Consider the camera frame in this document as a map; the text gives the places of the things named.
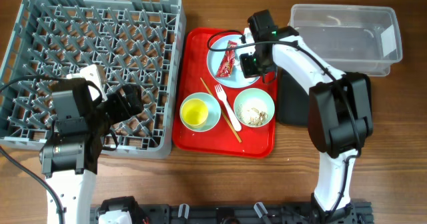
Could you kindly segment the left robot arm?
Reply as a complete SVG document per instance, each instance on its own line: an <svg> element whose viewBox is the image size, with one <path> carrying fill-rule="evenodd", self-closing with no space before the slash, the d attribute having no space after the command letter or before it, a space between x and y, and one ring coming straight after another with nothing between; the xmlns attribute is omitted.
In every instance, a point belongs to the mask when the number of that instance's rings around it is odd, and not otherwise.
<svg viewBox="0 0 427 224"><path fill-rule="evenodd" d="M91 97L93 82L84 78L64 79L52 85L56 120L51 136L39 152L42 173L53 193L48 222L88 223L97 175L97 160L105 146L102 137L113 134L112 125L143 111L141 89L127 84L107 95Z"/></svg>

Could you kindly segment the yellow plastic cup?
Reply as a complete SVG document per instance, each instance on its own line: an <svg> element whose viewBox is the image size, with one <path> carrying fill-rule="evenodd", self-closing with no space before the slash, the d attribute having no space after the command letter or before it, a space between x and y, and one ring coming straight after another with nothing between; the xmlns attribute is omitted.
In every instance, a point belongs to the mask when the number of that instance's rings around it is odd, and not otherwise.
<svg viewBox="0 0 427 224"><path fill-rule="evenodd" d="M205 125L209 109L201 99L189 99L182 104L180 115L186 125L199 129Z"/></svg>

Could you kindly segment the green bowl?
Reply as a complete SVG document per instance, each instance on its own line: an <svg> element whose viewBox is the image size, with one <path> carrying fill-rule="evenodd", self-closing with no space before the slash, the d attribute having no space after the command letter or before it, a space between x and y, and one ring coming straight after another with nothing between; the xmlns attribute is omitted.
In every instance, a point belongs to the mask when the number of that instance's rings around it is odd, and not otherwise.
<svg viewBox="0 0 427 224"><path fill-rule="evenodd" d="M263 127L274 116L275 103L264 90L249 88L241 91L234 100L234 112L238 121L247 127Z"/></svg>

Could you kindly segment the rice food scraps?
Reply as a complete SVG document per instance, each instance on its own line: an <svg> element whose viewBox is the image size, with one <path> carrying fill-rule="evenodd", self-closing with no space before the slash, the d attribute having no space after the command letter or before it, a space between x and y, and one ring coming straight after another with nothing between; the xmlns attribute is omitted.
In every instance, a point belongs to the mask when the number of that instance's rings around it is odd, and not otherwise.
<svg viewBox="0 0 427 224"><path fill-rule="evenodd" d="M268 119L268 108L259 99L251 99L238 105L238 118L250 127L260 127Z"/></svg>

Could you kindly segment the white tissue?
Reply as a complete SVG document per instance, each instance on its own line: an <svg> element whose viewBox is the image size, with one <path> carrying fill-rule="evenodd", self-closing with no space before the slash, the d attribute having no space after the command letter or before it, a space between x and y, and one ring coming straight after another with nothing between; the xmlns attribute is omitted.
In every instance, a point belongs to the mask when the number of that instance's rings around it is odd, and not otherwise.
<svg viewBox="0 0 427 224"><path fill-rule="evenodd" d="M246 42L245 42L245 43L243 43L243 42L242 42L242 40L241 40L241 39L239 39L239 40L237 41L238 46L242 46L242 45L246 45L246 44L250 44L250 43L253 43L253 42L254 42L254 39L253 39L253 37L252 37L252 34L247 33L247 34L245 34L244 36L245 36L245 38L246 38ZM240 61L240 55L242 55L242 54L249 54L249 55L252 55L254 52L255 52L255 47L254 47L254 46L251 46L251 47L243 47L243 48L236 49L236 50L235 50L235 61L236 61L236 62L235 62L235 64L234 64L235 68L236 68L238 71L242 71L242 66L241 66L241 61Z"/></svg>

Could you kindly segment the red snack wrapper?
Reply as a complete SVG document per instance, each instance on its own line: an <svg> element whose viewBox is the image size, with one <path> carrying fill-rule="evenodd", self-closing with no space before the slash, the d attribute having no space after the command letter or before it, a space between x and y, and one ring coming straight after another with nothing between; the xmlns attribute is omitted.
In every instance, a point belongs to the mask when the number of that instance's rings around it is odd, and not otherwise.
<svg viewBox="0 0 427 224"><path fill-rule="evenodd" d="M237 43L228 41L227 48L237 47ZM236 62L236 52L234 49L225 51L220 66L216 72L216 77L225 78L230 77Z"/></svg>

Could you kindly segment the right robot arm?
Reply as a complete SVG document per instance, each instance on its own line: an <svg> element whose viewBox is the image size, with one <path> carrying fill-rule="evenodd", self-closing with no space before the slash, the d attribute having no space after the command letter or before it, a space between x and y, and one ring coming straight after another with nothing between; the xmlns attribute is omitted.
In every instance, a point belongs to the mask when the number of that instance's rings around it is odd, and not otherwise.
<svg viewBox="0 0 427 224"><path fill-rule="evenodd" d="M311 221L331 223L349 216L352 169L373 132L369 78L329 65L293 27L275 25L268 10L248 18L242 42L244 77L264 77L282 68L308 95L308 133L320 153Z"/></svg>

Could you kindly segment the light blue bowl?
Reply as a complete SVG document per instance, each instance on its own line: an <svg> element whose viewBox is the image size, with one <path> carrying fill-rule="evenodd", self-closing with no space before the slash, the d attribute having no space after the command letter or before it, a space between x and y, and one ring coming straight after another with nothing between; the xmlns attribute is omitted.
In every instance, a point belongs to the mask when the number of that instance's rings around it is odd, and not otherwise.
<svg viewBox="0 0 427 224"><path fill-rule="evenodd" d="M186 125L182 121L182 119L181 119L181 115L180 115L181 106L182 106L182 104L185 101L187 101L189 99L201 99L208 106L209 115L208 115L207 121L206 121L205 125L203 127L199 128L199 129L194 129L194 128ZM187 96L183 100L182 104L181 104L181 106L179 108L179 117L181 119L181 122L184 124L184 126L187 127L191 131L195 131L195 132L206 132L206 131L209 131L210 129L213 129L218 124L218 122L220 120L220 117L221 117L220 104L218 103L218 101L212 95L210 95L208 93L202 93L202 92L193 93L193 94Z"/></svg>

